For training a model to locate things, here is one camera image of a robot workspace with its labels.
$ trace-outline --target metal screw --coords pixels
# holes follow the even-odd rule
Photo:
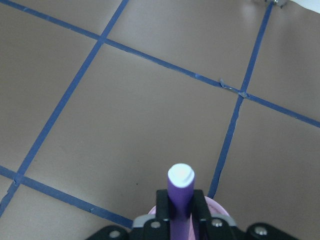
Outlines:
[[[151,227],[152,227],[153,229],[158,229],[158,228],[161,227],[161,224],[160,224],[160,222],[158,222],[158,221],[153,221],[153,222],[151,223]]]
[[[120,232],[117,231],[117,230],[112,231],[112,232],[109,233],[109,237],[112,238],[112,239],[115,239],[115,238],[117,238],[119,236],[120,236]]]
[[[268,234],[268,231],[264,226],[256,226],[254,231],[255,231],[256,234],[258,234],[260,236]]]
[[[212,221],[211,221],[211,224],[212,224],[212,226],[214,226],[214,227],[222,227],[222,221],[220,220],[220,219],[213,219]]]

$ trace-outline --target white tip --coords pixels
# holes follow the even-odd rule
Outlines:
[[[177,163],[168,171],[168,178],[177,188],[185,188],[192,183],[195,172],[185,163]]]

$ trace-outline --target blue grid line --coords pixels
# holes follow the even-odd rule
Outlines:
[[[78,86],[80,80],[82,79],[82,77],[84,76],[85,72],[89,68],[90,64],[94,60],[94,58],[97,55],[99,49],[104,44],[105,39],[107,38],[108,34],[112,30],[113,26],[115,25],[116,21],[118,20],[120,14],[124,10],[124,8],[127,5],[128,1],[129,0],[122,0],[120,5],[118,6],[117,10],[113,14],[113,16],[110,19],[109,23],[107,24],[107,26],[103,30],[101,36],[98,38],[97,42],[93,46],[93,48],[90,51],[89,55],[84,60],[82,66],[79,69],[79,71],[76,73],[74,79],[72,80],[72,82],[70,83],[69,87],[67,88],[67,90],[63,94],[63,96],[60,99],[59,103],[55,107],[53,113],[49,117],[48,121],[45,123],[43,129],[41,130],[40,134],[38,135],[38,137],[36,138],[35,142],[33,143],[31,149],[29,150],[29,152],[27,153],[26,157],[24,158],[24,160],[23,160],[22,164],[20,165],[16,175],[14,176],[14,180],[13,180],[11,186],[9,187],[9,189],[7,191],[7,195],[4,196],[4,198],[1,200],[1,203],[0,203],[0,217],[2,216],[4,211],[6,210],[8,204],[10,203],[10,201],[13,198],[15,192],[17,191],[17,189],[18,189],[18,187],[19,187],[19,185],[21,183],[21,180],[23,178],[23,175],[26,173],[28,167],[30,166],[31,162],[33,161],[34,157],[36,156],[38,150],[40,149],[40,147],[43,144],[44,140],[48,136],[51,128],[55,124],[55,122],[58,119],[60,113],[62,112],[62,110],[66,106],[68,100],[70,99],[72,93],[74,92],[74,90]]]
[[[95,33],[93,33],[93,32],[90,32],[90,31],[88,31],[88,30],[82,29],[82,28],[80,28],[80,27],[77,27],[77,26],[72,25],[72,24],[70,24],[70,23],[67,23],[67,22],[65,22],[65,21],[56,19],[56,18],[54,18],[54,17],[52,17],[52,16],[49,16],[49,15],[46,15],[46,14],[44,14],[44,13],[38,12],[38,11],[36,11],[36,10],[33,10],[33,9],[31,9],[31,8],[28,8],[28,7],[25,7],[25,6],[20,5],[20,4],[18,4],[18,3],[15,3],[15,2],[12,2],[12,1],[9,1],[9,0],[0,0],[0,3],[5,4],[5,5],[8,5],[8,6],[10,6],[10,7],[13,7],[13,8],[15,8],[15,9],[17,9],[17,10],[26,12],[26,13],[28,13],[28,14],[34,15],[34,16],[36,16],[36,17],[39,17],[39,18],[43,19],[43,20],[47,20],[47,21],[49,21],[49,22],[51,22],[51,23],[57,24],[57,25],[59,25],[59,26],[61,26],[61,27],[67,28],[67,29],[72,30],[72,31],[75,31],[75,32],[77,32],[77,33],[83,34],[83,35],[85,35],[85,36],[87,36],[87,37],[90,37],[90,38],[93,38],[93,39],[95,39],[95,40],[98,40],[98,38],[99,38],[99,35],[97,35],[97,34],[95,34]],[[146,54],[146,53],[143,53],[143,52],[138,51],[138,50],[136,50],[136,49],[134,49],[134,48],[131,48],[131,47],[128,47],[128,46],[123,45],[123,44],[121,44],[121,43],[118,43],[118,42],[116,42],[116,41],[113,41],[113,40],[110,40],[110,39],[105,39],[105,43],[106,43],[107,45],[110,45],[110,46],[112,46],[112,47],[115,47],[115,48],[117,48],[117,49],[119,49],[119,50],[123,50],[123,51],[125,51],[125,52],[127,52],[127,53],[131,53],[131,54],[134,54],[134,55],[136,55],[136,56],[145,58],[145,59],[147,59],[147,60],[149,60],[149,61],[151,61],[151,62],[154,62],[154,63],[156,63],[156,64],[159,64],[159,65],[161,65],[161,66],[163,66],[163,67],[165,67],[165,68],[172,69],[172,70],[174,70],[174,71],[178,71],[178,72],[180,72],[180,73],[186,74],[186,75],[188,75],[188,76],[191,77],[191,78],[194,78],[194,79],[196,79],[196,80],[200,80],[200,81],[202,81],[202,82],[204,82],[204,83],[207,83],[207,84],[209,84],[209,85],[212,85],[212,86],[214,86],[214,87],[224,88],[224,89],[226,89],[226,90],[229,90],[229,91],[231,91],[231,92],[235,92],[235,93],[237,93],[237,94],[243,93],[243,96],[246,96],[246,93],[245,93],[244,91],[240,91],[240,90],[236,89],[235,87],[232,87],[232,86],[229,86],[229,85],[223,85],[223,86],[221,86],[221,83],[217,82],[216,80],[212,80],[212,79],[210,79],[210,78],[208,78],[208,77],[199,75],[199,74],[197,74],[197,73],[195,73],[195,72],[189,71],[189,70],[187,70],[187,69],[184,69],[184,68],[182,68],[182,67],[179,67],[179,66],[177,66],[177,65],[174,65],[174,64],[172,64],[172,63],[163,61],[163,60],[161,60],[161,59],[159,59],[159,58],[156,58],[156,57],[154,57],[154,56],[148,55],[148,54]],[[274,103],[272,103],[272,102],[263,100],[263,99],[261,99],[261,98],[258,98],[258,99],[260,99],[260,100],[258,100],[257,97],[254,98],[253,95],[251,95],[251,96],[252,96],[252,98],[250,98],[250,97],[246,97],[246,98],[247,98],[248,100],[252,100],[252,101],[253,101],[253,99],[255,99],[254,102],[256,102],[256,103],[258,103],[258,104],[261,104],[261,105],[263,105],[263,106],[265,106],[265,107],[267,107],[267,108],[271,108],[271,109],[277,110],[277,111],[280,112],[280,113],[283,113],[283,114],[285,114],[285,115],[289,115],[289,116],[291,116],[291,117],[293,117],[293,118],[296,118],[296,119],[298,119],[298,120],[301,120],[301,121],[303,121],[303,122],[306,122],[306,123],[308,123],[308,124],[311,124],[311,125],[313,125],[313,126],[315,126],[315,127],[319,127],[319,122],[316,121],[316,120],[314,120],[314,119],[311,119],[311,118],[309,118],[309,117],[307,117],[307,116],[303,116],[303,115],[301,115],[301,114],[299,114],[299,113],[296,113],[296,112],[294,112],[294,111],[292,111],[292,110],[289,110],[289,109],[287,109],[287,108],[278,106],[278,105],[276,105],[276,104],[274,104]]]
[[[257,57],[258,57],[258,53],[259,53],[259,49],[260,49],[260,46],[261,46],[261,42],[263,40],[263,36],[264,36],[266,28],[267,28],[267,24],[268,24],[268,21],[269,21],[269,17],[271,15],[272,8],[273,8],[273,2],[271,2],[269,4],[269,6],[267,7],[267,9],[266,9],[266,11],[264,13],[264,16],[263,16],[263,19],[262,19],[262,23],[260,25],[260,29],[259,29],[259,32],[258,32],[258,35],[257,35],[255,43],[254,43],[254,47],[253,47],[253,50],[252,50],[250,61],[249,61],[249,64],[248,64],[248,67],[247,67],[247,70],[246,70],[246,73],[245,73],[245,76],[244,76],[244,79],[243,79],[243,82],[242,82],[242,86],[241,86],[241,91],[242,92],[239,93],[238,98],[236,100],[236,104],[235,104],[235,107],[234,107],[234,110],[233,110],[233,114],[232,114],[232,117],[231,117],[231,120],[230,120],[230,124],[229,124],[228,130],[227,130],[225,138],[224,138],[224,142],[223,142],[223,145],[222,145],[220,156],[219,156],[219,159],[218,159],[218,161],[216,163],[216,167],[215,167],[214,174],[213,174],[213,177],[212,177],[212,181],[211,181],[211,184],[210,184],[210,187],[209,187],[209,191],[208,191],[208,197],[212,198],[212,199],[215,197],[217,189],[218,189],[221,172],[222,172],[222,170],[223,170],[223,168],[225,166],[227,155],[228,155],[228,152],[229,152],[229,149],[230,149],[230,145],[231,145],[231,142],[232,142],[235,130],[236,130],[236,125],[237,125],[237,120],[238,120],[238,117],[239,117],[240,107],[241,107],[241,105],[242,105],[242,103],[244,101],[244,97],[247,96],[246,91],[247,91],[247,88],[248,88],[252,73],[253,73],[254,68],[255,68],[255,63],[256,63],[256,60],[257,60]]]
[[[16,176],[16,172],[3,167],[0,165],[0,175],[9,178],[11,180],[14,180],[15,176]],[[10,186],[10,192],[16,192],[16,190],[18,189],[18,186],[15,184],[16,181],[14,181],[11,186]],[[75,206],[79,209],[82,209],[86,212],[89,212],[91,214],[94,214],[96,216],[99,216],[101,218],[113,221],[116,224],[122,225],[126,228],[131,228],[132,227],[132,223],[133,221],[131,219],[128,219],[124,216],[118,215],[114,212],[111,212],[109,210],[106,210],[102,207],[93,205],[89,202],[86,202],[84,200],[81,200],[75,196],[72,196],[70,194],[67,194],[65,192],[62,192],[60,190],[57,190],[53,187],[50,187],[48,185],[45,185],[41,182],[38,182],[36,180],[33,180],[29,177],[26,176],[22,176],[21,175],[21,180],[20,180],[20,184],[23,184],[29,188],[32,188],[36,191],[39,191],[43,194],[46,194],[50,197],[53,197],[55,199],[58,199],[62,202],[65,202],[67,204],[70,204],[72,206]]]
[[[65,21],[62,21],[62,20],[59,20],[59,19],[57,19],[57,18],[55,18],[55,17],[46,15],[46,14],[41,13],[41,12],[39,12],[39,11],[33,10],[33,9],[28,8],[28,7],[26,7],[26,6],[20,5],[20,4],[18,4],[18,3],[13,2],[13,1],[0,0],[0,3],[5,4],[5,5],[7,5],[7,6],[10,6],[10,7],[12,7],[12,8],[15,8],[15,9],[17,9],[17,10],[20,10],[20,11],[22,11],[22,12],[31,14],[31,15],[36,16],[36,17],[38,17],[38,18],[41,18],[41,19],[43,19],[43,20],[47,20],[47,21],[49,21],[49,22],[51,22],[51,23],[53,23],[53,24],[57,24],[57,25],[59,25],[59,26],[61,26],[61,27],[64,27],[64,28],[66,28],[66,29],[75,31],[75,32],[77,32],[77,33],[79,33],[79,34],[82,34],[82,35],[85,35],[85,36],[87,36],[87,37],[89,37],[89,38],[98,40],[99,37],[100,37],[98,34],[95,34],[95,33],[93,33],[93,32],[87,31],[87,30],[85,30],[85,29],[83,29],[83,28],[77,27],[77,26],[75,26],[75,25],[72,25],[72,24],[67,23],[67,22],[65,22]]]

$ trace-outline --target bolt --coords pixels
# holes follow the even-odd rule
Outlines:
[[[212,221],[211,221],[211,224],[212,224],[212,226],[214,226],[214,227],[222,227],[222,221],[220,220],[220,219],[213,219]]]
[[[152,227],[153,229],[158,229],[158,228],[161,227],[161,224],[160,224],[160,222],[158,222],[158,221],[153,221],[153,222],[151,223],[151,227]]]
[[[256,234],[258,234],[260,236],[268,234],[268,231],[264,226],[256,226],[254,231],[255,231]]]
[[[112,239],[115,239],[115,238],[117,238],[119,236],[120,236],[120,232],[117,231],[117,230],[112,231],[112,232],[109,233],[109,237],[112,238]]]

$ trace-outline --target purple marker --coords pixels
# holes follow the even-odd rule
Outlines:
[[[194,194],[195,172],[184,163],[168,171],[168,196],[175,212],[170,216],[170,240],[188,240],[190,230],[190,200]]]

